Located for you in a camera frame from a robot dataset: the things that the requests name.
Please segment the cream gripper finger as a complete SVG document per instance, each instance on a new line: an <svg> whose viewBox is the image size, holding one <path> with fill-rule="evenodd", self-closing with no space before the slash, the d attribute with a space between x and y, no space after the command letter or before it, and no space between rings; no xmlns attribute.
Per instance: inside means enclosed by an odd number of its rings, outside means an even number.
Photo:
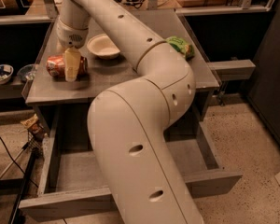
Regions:
<svg viewBox="0 0 280 224"><path fill-rule="evenodd" d="M67 82L73 82L77 79L80 67L81 54L75 47L68 48L63 54L64 74Z"/></svg>

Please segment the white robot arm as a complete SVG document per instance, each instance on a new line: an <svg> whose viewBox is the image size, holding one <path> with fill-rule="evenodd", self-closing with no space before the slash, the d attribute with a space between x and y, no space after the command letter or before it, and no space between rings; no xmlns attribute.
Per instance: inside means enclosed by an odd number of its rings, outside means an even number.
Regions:
<svg viewBox="0 0 280 224"><path fill-rule="evenodd" d="M118 46L137 78L91 103L94 154L125 224L204 224L164 131L189 109L196 82L187 61L113 0L63 0L63 21L91 16Z"/></svg>

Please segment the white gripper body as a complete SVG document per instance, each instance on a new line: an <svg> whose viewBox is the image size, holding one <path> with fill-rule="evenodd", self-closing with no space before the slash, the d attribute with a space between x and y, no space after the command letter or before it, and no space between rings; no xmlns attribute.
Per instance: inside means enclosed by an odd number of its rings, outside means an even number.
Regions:
<svg viewBox="0 0 280 224"><path fill-rule="evenodd" d="M67 20L60 16L57 21L57 37L65 48L81 48L89 32L89 18Z"/></svg>

